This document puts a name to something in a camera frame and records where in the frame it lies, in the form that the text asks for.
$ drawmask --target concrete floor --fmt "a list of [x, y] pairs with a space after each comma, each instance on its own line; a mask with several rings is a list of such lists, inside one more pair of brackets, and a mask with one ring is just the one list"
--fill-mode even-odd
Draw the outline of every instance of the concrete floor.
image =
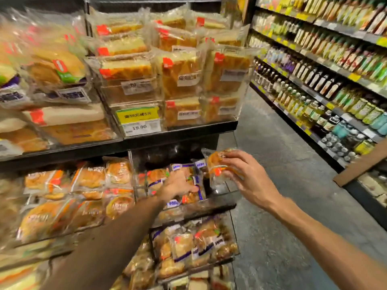
[[[387, 232], [332, 181], [336, 172], [251, 88], [238, 128], [221, 135], [218, 148], [233, 147], [235, 140], [264, 166], [281, 194], [387, 264]], [[245, 199], [231, 214], [241, 253], [233, 263], [238, 290], [337, 289], [303, 245], [271, 215]]]

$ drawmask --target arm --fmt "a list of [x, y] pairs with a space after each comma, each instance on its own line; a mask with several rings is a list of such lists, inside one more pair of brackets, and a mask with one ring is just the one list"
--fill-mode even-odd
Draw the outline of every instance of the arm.
[[138, 202], [76, 248], [41, 290], [109, 289], [167, 202], [189, 191], [196, 192], [197, 187], [186, 182], [182, 171], [172, 172], [154, 197]]
[[243, 151], [226, 154], [224, 164], [238, 168], [243, 179], [226, 171], [251, 203], [271, 213], [309, 250], [341, 290], [382, 290], [387, 268], [304, 213], [291, 199], [279, 194], [264, 168]]

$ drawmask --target forearm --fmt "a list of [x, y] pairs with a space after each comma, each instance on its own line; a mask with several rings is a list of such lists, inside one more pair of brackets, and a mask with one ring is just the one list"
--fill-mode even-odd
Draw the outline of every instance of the forearm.
[[269, 211], [305, 245], [341, 290], [385, 289], [384, 265], [308, 216], [291, 199], [279, 199]]
[[122, 273], [148, 233], [165, 201], [151, 197], [137, 203], [94, 238], [79, 246], [41, 290], [107, 290]]

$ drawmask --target left hand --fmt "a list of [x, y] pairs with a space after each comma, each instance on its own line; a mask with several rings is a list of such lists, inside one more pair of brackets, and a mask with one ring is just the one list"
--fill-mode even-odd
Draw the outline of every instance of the left hand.
[[198, 191], [199, 188], [197, 186], [188, 184], [183, 170], [176, 170], [170, 172], [169, 177], [165, 180], [157, 195], [167, 203], [176, 195], [182, 196], [188, 192]]

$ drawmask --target right hand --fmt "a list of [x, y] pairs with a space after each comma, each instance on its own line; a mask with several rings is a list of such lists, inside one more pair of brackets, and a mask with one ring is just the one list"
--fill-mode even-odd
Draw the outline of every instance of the right hand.
[[235, 167], [241, 172], [243, 179], [229, 170], [223, 170], [222, 173], [234, 180], [243, 196], [254, 205], [269, 209], [283, 198], [264, 167], [252, 155], [241, 150], [226, 152], [222, 164]]

